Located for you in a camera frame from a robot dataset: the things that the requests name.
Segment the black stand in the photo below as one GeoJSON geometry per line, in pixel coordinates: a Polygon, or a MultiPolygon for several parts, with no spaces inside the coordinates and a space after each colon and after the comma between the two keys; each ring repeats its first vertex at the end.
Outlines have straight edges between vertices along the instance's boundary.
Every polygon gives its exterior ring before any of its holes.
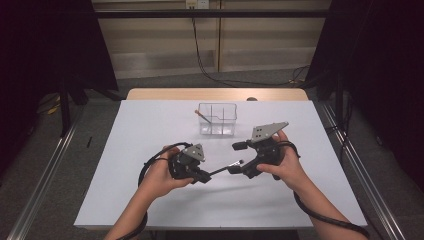
{"type": "Polygon", "coordinates": [[[336,125],[340,131],[345,130],[345,124],[343,121],[343,79],[341,73],[337,75],[337,87],[336,87],[336,125]]]}
{"type": "Polygon", "coordinates": [[[85,105],[88,103],[88,97],[84,92],[84,88],[93,89],[113,101],[125,100],[125,98],[111,93],[108,90],[101,89],[96,86],[96,84],[87,80],[81,81],[78,78],[73,78],[72,83],[70,83],[70,81],[67,81],[66,77],[62,77],[59,86],[60,108],[62,111],[62,133],[60,134],[60,137],[64,137],[71,127],[68,94],[72,97],[75,104],[85,105]]]}

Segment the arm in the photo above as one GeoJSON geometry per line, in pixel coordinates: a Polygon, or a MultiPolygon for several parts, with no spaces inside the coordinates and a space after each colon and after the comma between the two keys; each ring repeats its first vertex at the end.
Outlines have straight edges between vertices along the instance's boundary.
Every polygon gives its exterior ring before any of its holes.
{"type": "MultiPolygon", "coordinates": [[[[179,151],[177,147],[172,148],[160,158],[169,159],[179,151]]],[[[141,223],[147,209],[156,198],[165,196],[172,189],[185,187],[192,181],[192,178],[173,179],[168,170],[168,161],[157,160],[150,166],[134,196],[105,239],[117,239],[133,231],[141,223]]]]}
{"type": "MultiPolygon", "coordinates": [[[[287,141],[287,136],[283,131],[280,130],[277,134],[277,141],[287,141]]],[[[312,211],[340,221],[349,222],[309,179],[300,165],[295,151],[290,147],[285,147],[282,153],[284,158],[279,166],[259,164],[257,169],[279,176],[312,211]]],[[[362,234],[349,229],[325,223],[315,218],[311,218],[311,221],[321,239],[340,239],[342,236],[343,239],[366,239],[362,234]]]]}

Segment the handheld controller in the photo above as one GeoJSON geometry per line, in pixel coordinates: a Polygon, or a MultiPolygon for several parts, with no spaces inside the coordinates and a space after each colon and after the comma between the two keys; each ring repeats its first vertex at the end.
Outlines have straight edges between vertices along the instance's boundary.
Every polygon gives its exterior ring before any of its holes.
{"type": "MultiPolygon", "coordinates": [[[[256,150],[256,157],[245,164],[244,166],[232,166],[228,168],[231,174],[242,173],[249,179],[258,176],[262,172],[256,169],[256,166],[260,163],[279,165],[281,162],[281,151],[280,147],[289,146],[292,147],[296,154],[296,146],[289,141],[275,141],[272,138],[276,132],[280,129],[285,128],[289,125],[288,122],[273,123],[253,128],[252,139],[246,140],[245,142],[234,143],[233,149],[235,151],[244,150],[251,147],[256,150]]],[[[275,180],[279,180],[278,176],[273,175],[275,180]]]]}
{"type": "Polygon", "coordinates": [[[210,174],[201,170],[198,166],[204,162],[202,145],[197,144],[185,148],[174,155],[168,162],[169,172],[174,179],[193,178],[196,182],[207,183],[211,180],[210,174]]]}

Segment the electrical cable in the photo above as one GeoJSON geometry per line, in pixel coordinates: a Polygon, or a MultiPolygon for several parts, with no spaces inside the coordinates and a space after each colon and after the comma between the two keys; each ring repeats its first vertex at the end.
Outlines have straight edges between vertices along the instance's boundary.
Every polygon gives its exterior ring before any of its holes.
{"type": "MultiPolygon", "coordinates": [[[[348,141],[350,120],[351,120],[352,115],[353,115],[353,105],[354,104],[353,104],[352,97],[349,94],[349,96],[348,96],[348,102],[347,102],[347,106],[346,106],[346,114],[345,114],[345,117],[343,119],[343,125],[344,125],[344,129],[345,129],[345,135],[343,136],[342,146],[340,148],[340,157],[339,157],[339,161],[340,161],[340,164],[341,164],[343,170],[344,170],[344,167],[343,167],[343,158],[342,158],[343,155],[342,154],[343,154],[343,149],[346,146],[346,143],[348,141]]],[[[327,134],[330,134],[330,133],[334,132],[337,129],[340,129],[340,127],[339,126],[331,126],[331,127],[325,128],[327,134]]],[[[361,203],[360,203],[359,199],[358,199],[358,204],[359,204],[359,207],[362,210],[362,213],[364,214],[365,218],[367,219],[367,222],[370,223],[371,227],[375,230],[375,232],[377,233],[377,235],[379,236],[379,238],[383,240],[384,237],[378,231],[377,227],[374,225],[374,223],[369,218],[368,214],[365,212],[364,208],[361,206],[361,203]]]]}
{"type": "Polygon", "coordinates": [[[325,70],[325,69],[326,68],[324,68],[324,70],[321,71],[320,73],[316,74],[316,76],[312,77],[308,81],[301,83],[297,87],[301,89],[308,89],[308,88],[315,87],[320,81],[322,81],[323,78],[328,77],[328,75],[331,74],[330,70],[325,70]]]}
{"type": "Polygon", "coordinates": [[[293,70],[293,73],[292,73],[292,82],[295,84],[296,83],[296,80],[297,80],[297,78],[299,77],[299,75],[303,72],[303,70],[305,70],[305,69],[307,69],[307,68],[309,68],[311,65],[306,65],[306,66],[303,66],[303,67],[298,67],[298,68],[296,68],[295,70],[293,70]]]}
{"type": "MultiPolygon", "coordinates": [[[[181,145],[184,145],[186,148],[187,147],[190,147],[190,146],[193,146],[192,144],[189,144],[189,143],[186,143],[186,142],[179,142],[179,143],[175,143],[175,144],[172,144],[172,145],[169,145],[169,146],[167,146],[167,147],[165,147],[165,148],[163,148],[161,151],[159,151],[158,153],[156,153],[153,157],[151,157],[145,164],[144,164],[144,167],[143,167],[143,169],[141,170],[141,172],[140,172],[140,175],[139,175],[139,177],[138,177],[138,186],[140,186],[140,184],[141,184],[141,182],[143,181],[143,179],[144,179],[144,175],[146,174],[146,172],[147,172],[147,170],[149,169],[149,167],[155,162],[155,161],[157,161],[157,160],[167,160],[166,158],[158,158],[160,155],[162,155],[163,153],[165,153],[165,152],[167,152],[167,151],[169,151],[169,150],[171,150],[172,148],[174,148],[174,147],[177,147],[177,146],[181,146],[181,145]]],[[[133,231],[131,231],[130,233],[128,233],[128,234],[126,234],[126,235],[124,235],[124,236],[122,236],[122,237],[120,237],[120,238],[118,238],[117,240],[128,240],[128,239],[131,239],[131,238],[133,238],[133,237],[135,237],[135,236],[137,236],[138,234],[140,234],[143,230],[144,230],[144,228],[146,227],[146,224],[147,224],[147,218],[148,218],[148,216],[147,216],[147,212],[146,212],[146,214],[144,215],[144,217],[143,217],[143,220],[141,221],[141,223],[136,227],[136,229],[134,229],[133,231]]]]}
{"type": "Polygon", "coordinates": [[[355,225],[353,223],[340,221],[340,220],[337,220],[337,219],[334,219],[334,218],[323,216],[323,215],[321,215],[317,212],[314,212],[311,209],[309,209],[308,207],[306,207],[306,205],[300,200],[300,197],[299,197],[299,195],[297,195],[296,192],[293,192],[293,195],[294,195],[294,199],[296,200],[296,203],[297,203],[297,205],[299,205],[300,209],[302,209],[309,216],[311,216],[311,217],[313,217],[313,218],[315,218],[319,221],[325,222],[325,223],[329,223],[329,224],[332,224],[332,225],[335,225],[335,226],[338,226],[338,227],[353,230],[355,232],[358,232],[358,233],[364,235],[366,238],[369,239],[370,234],[368,233],[368,231],[365,228],[360,227],[358,225],[355,225]]]}
{"type": "Polygon", "coordinates": [[[262,85],[262,86],[283,86],[283,85],[287,85],[287,84],[291,84],[291,81],[288,82],[284,82],[284,83],[258,83],[258,82],[251,82],[251,81],[240,81],[240,80],[224,80],[224,79],[216,79],[213,78],[212,76],[210,76],[205,68],[203,67],[203,63],[202,63],[202,59],[200,57],[200,53],[199,53],[199,44],[197,42],[197,28],[196,28],[196,20],[194,18],[192,18],[192,24],[193,24],[193,32],[194,32],[194,40],[196,42],[196,54],[197,54],[197,62],[200,68],[200,71],[203,73],[203,75],[205,77],[207,77],[208,79],[217,82],[217,83],[221,83],[224,85],[227,85],[229,87],[233,87],[233,88],[237,88],[237,86],[230,84],[230,83],[245,83],[245,84],[254,84],[254,85],[262,85]]]}
{"type": "Polygon", "coordinates": [[[300,158],[300,155],[299,155],[299,153],[297,153],[297,148],[296,148],[296,145],[294,145],[294,143],[292,143],[290,141],[279,141],[279,142],[277,142],[276,146],[277,147],[291,147],[295,151],[297,157],[300,158]]]}

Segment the power outlet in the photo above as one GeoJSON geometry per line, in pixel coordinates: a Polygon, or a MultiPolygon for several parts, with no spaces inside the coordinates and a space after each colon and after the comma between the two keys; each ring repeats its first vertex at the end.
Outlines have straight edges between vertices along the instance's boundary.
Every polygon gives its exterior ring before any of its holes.
{"type": "Polygon", "coordinates": [[[197,9],[197,0],[186,0],[186,9],[197,9]]]}
{"type": "Polygon", "coordinates": [[[209,9],[209,0],[197,0],[197,9],[209,9]]]}

